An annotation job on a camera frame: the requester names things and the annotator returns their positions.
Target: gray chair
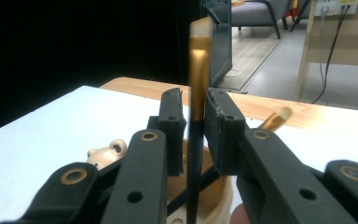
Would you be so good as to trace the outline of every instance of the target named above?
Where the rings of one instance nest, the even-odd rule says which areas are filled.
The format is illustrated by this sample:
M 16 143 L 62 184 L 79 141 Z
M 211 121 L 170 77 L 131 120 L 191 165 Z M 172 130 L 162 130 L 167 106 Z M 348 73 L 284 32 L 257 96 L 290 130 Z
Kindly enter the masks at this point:
M 281 34 L 278 21 L 282 20 L 284 29 L 288 29 L 286 12 L 293 7 L 293 0 L 247 0 L 245 4 L 231 8 L 231 26 L 273 26 L 278 39 Z
M 295 23 L 290 28 L 290 32 L 292 32 L 295 27 L 300 23 L 301 20 L 305 20 L 310 16 L 310 0 L 298 0 L 299 12 L 296 17 Z

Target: black object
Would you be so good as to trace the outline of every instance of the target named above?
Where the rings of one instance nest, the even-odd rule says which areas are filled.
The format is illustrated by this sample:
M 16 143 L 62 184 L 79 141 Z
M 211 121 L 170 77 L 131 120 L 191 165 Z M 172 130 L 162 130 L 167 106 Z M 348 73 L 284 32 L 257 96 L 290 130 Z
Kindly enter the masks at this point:
M 167 136 L 168 176 L 183 174 L 182 157 L 185 127 L 182 92 L 179 88 L 163 92 L 158 116 L 149 118 L 147 128 L 159 129 Z
M 190 119 L 187 148 L 186 223 L 197 221 L 203 149 L 203 120 Z
M 203 2 L 206 2 L 203 6 L 207 14 L 213 19 L 210 86 L 216 87 L 232 68 L 231 2 Z
M 202 188 L 221 174 L 237 175 L 252 224 L 358 223 L 358 163 L 331 161 L 324 174 L 315 171 L 275 133 L 249 129 L 225 92 L 209 89 L 207 96 L 205 133 L 215 166 L 202 177 Z M 149 125 L 156 123 L 154 117 Z M 232 132 L 241 137 L 227 137 Z M 147 129 L 133 136 L 124 159 L 99 173 L 86 163 L 64 166 L 21 219 L 6 223 L 165 223 L 167 141 L 164 132 Z M 185 200 L 182 192 L 168 214 Z
M 140 131 L 132 137 L 101 223 L 165 223 L 166 143 L 159 130 Z

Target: chair leg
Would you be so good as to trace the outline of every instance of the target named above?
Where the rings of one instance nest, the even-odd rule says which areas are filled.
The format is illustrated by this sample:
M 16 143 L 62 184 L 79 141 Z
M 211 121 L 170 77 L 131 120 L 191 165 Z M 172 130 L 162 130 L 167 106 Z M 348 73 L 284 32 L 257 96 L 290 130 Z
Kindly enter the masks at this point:
M 293 24 L 292 28 L 290 28 L 290 32 L 292 32 L 295 29 L 295 27 L 300 23 L 302 14 L 304 13 L 305 8 L 307 8 L 309 3 L 310 3 L 310 0 L 307 0 L 304 3 L 304 5 L 302 6 L 302 8 L 300 9 L 300 12 L 298 13 L 297 18 L 295 20 L 295 23 Z
M 290 15 L 292 16 L 292 21 L 295 21 L 295 13 L 292 8 L 290 8 Z
M 281 39 L 281 34 L 280 34 L 280 32 L 279 32 L 279 28 L 278 28 L 278 23 L 277 23 L 277 22 L 274 23 L 274 27 L 275 27 L 275 32 L 277 33 L 278 39 Z
M 297 16 L 295 23 L 293 23 L 292 28 L 290 28 L 290 32 L 293 32 L 295 27 L 300 23 L 301 19 Z
M 286 20 L 285 17 L 282 17 L 282 23 L 283 23 L 283 28 L 284 28 L 285 30 L 289 29 L 289 27 L 287 26 L 287 20 Z

